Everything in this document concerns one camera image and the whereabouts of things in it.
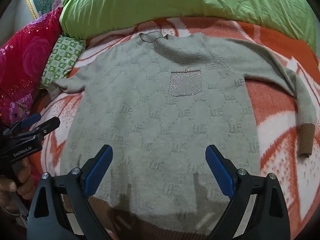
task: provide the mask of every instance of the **brown ribbed hem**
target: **brown ribbed hem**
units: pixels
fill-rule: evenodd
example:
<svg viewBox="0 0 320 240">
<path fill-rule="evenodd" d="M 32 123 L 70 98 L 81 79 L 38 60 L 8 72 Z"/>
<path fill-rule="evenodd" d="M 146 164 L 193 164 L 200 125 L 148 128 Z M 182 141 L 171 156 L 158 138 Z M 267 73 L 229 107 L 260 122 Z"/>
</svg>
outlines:
<svg viewBox="0 0 320 240">
<path fill-rule="evenodd" d="M 316 126 L 312 123 L 303 123 L 299 127 L 299 150 L 298 155 L 310 157 L 313 148 L 313 138 L 315 136 Z"/>
<path fill-rule="evenodd" d="M 102 226 L 112 231 L 118 240 L 204 240 L 207 238 L 206 235 L 159 228 L 140 220 L 130 212 L 110 207 L 102 199 L 91 196 L 88 201 Z M 72 212 L 68 197 L 65 195 L 64 205 L 68 212 Z"/>
</svg>

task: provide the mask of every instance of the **brown ribbed cuff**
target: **brown ribbed cuff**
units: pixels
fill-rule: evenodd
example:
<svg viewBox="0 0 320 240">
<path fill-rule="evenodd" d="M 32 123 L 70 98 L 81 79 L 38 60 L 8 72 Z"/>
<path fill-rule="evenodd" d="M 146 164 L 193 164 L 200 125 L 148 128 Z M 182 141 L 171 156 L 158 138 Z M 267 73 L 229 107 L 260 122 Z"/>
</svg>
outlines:
<svg viewBox="0 0 320 240">
<path fill-rule="evenodd" d="M 312 123 L 303 123 L 299 127 L 299 150 L 298 155 L 309 158 L 312 154 L 313 138 L 316 126 Z"/>
</svg>

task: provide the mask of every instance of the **gray sweater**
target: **gray sweater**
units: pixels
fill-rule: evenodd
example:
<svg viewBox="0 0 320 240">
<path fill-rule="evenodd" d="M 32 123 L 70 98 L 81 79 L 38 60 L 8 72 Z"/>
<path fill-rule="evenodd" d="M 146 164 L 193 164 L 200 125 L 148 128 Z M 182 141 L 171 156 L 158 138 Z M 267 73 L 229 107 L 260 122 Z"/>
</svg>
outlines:
<svg viewBox="0 0 320 240">
<path fill-rule="evenodd" d="M 260 174 L 245 78 L 276 83 L 297 99 L 299 153 L 309 156 L 315 108 L 301 79 L 269 50 L 201 33 L 175 38 L 153 32 L 52 83 L 52 98 L 84 90 L 61 174 L 109 144 L 114 159 L 97 198 L 161 228 L 209 233 L 228 198 L 205 161 L 205 148 L 215 144 L 236 167 Z"/>
</svg>

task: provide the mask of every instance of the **wall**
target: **wall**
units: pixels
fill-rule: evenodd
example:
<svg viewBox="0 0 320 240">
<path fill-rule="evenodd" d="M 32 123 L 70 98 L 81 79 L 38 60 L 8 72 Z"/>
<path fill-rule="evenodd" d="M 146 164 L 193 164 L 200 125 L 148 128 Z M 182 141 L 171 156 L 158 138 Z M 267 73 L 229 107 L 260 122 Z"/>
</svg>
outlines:
<svg viewBox="0 0 320 240">
<path fill-rule="evenodd" d="M 12 0 L 0 19 L 0 46 L 18 30 L 33 21 L 26 0 Z"/>
<path fill-rule="evenodd" d="M 5 44 L 14 33 L 12 22 L 14 21 L 17 2 L 18 0 L 12 0 L 0 19 L 0 46 Z"/>
<path fill-rule="evenodd" d="M 33 21 L 33 16 L 26 0 L 17 0 L 16 14 L 14 17 L 13 29 L 16 33 L 28 23 Z"/>
</svg>

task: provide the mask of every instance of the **person's hand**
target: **person's hand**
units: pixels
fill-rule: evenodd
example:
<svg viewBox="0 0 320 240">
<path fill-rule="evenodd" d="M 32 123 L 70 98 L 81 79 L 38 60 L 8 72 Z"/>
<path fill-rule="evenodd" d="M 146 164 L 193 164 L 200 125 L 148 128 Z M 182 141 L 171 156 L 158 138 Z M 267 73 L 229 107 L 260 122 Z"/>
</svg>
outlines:
<svg viewBox="0 0 320 240">
<path fill-rule="evenodd" d="M 10 213 L 16 213 L 18 208 L 12 202 L 8 191 L 16 191 L 24 199 L 32 199 L 35 194 L 36 188 L 31 176 L 31 166 L 27 158 L 22 160 L 22 166 L 23 169 L 18 174 L 18 179 L 22 185 L 18 188 L 12 180 L 0 177 L 0 204 Z"/>
</svg>

